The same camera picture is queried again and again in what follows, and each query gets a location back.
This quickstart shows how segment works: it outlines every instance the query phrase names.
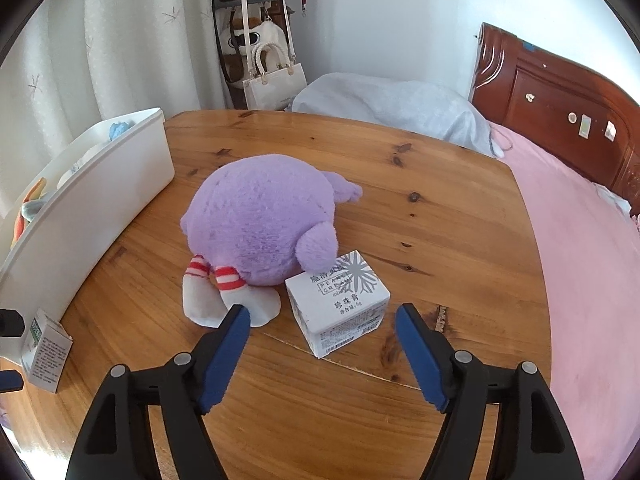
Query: silver screw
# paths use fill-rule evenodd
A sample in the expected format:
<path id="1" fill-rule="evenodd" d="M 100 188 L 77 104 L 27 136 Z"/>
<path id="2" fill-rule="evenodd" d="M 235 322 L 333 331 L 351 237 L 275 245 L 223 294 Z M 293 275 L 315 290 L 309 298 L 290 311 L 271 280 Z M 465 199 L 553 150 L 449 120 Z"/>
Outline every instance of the silver screw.
<path id="1" fill-rule="evenodd" d="M 178 366 L 184 366 L 187 365 L 191 362 L 191 354 L 188 352 L 182 352 L 181 354 L 178 354 L 176 357 L 174 357 L 174 363 L 176 363 Z"/>
<path id="2" fill-rule="evenodd" d="M 124 372 L 126 371 L 127 369 L 124 367 L 124 365 L 115 365 L 111 369 L 111 377 L 122 377 L 124 375 Z"/>
<path id="3" fill-rule="evenodd" d="M 473 360 L 473 356 L 466 350 L 458 350 L 455 354 L 456 361 L 462 364 L 470 363 Z"/>
<path id="4" fill-rule="evenodd" d="M 538 371 L 538 367 L 531 361 L 524 361 L 522 363 L 522 370 L 529 375 L 533 375 Z"/>

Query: wall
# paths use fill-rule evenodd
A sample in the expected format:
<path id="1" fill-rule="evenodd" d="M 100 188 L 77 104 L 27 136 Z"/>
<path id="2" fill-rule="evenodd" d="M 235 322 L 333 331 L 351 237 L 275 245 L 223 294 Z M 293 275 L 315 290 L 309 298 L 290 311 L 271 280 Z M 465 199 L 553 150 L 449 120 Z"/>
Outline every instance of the wall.
<path id="1" fill-rule="evenodd" d="M 468 95 L 482 22 L 592 68 L 640 102 L 640 54 L 603 0 L 300 0 L 287 3 L 309 80 L 356 72 Z"/>

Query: plush toy's foot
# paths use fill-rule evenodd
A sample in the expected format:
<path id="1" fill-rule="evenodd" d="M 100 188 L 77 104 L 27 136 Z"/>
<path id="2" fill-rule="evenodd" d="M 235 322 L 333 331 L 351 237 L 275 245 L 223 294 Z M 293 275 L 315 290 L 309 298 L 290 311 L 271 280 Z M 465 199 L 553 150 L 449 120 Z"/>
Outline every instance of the plush toy's foot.
<path id="1" fill-rule="evenodd" d="M 220 292 L 209 281 L 209 264 L 194 256 L 182 277 L 184 315 L 200 326 L 218 328 L 228 309 Z"/>
<path id="2" fill-rule="evenodd" d="M 247 285 L 233 267 L 217 267 L 215 275 L 226 307 L 245 306 L 251 326 L 263 326 L 280 313 L 280 296 L 273 288 Z"/>

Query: wooden headboard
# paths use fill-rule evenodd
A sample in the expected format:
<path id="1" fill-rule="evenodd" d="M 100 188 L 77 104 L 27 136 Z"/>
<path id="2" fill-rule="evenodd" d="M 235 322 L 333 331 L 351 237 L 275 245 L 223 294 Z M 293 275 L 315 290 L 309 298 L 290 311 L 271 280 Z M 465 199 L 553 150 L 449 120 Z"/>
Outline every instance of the wooden headboard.
<path id="1" fill-rule="evenodd" d="M 640 107 L 610 80 L 483 23 L 469 100 L 640 212 Z"/>

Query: curtain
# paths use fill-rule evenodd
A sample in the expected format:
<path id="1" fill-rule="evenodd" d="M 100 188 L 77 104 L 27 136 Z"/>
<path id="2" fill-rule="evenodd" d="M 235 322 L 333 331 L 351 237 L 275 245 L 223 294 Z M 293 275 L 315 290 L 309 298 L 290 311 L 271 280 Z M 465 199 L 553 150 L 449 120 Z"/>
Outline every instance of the curtain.
<path id="1" fill-rule="evenodd" d="M 0 221 L 93 124 L 225 108 L 211 0 L 45 0 L 0 66 Z"/>

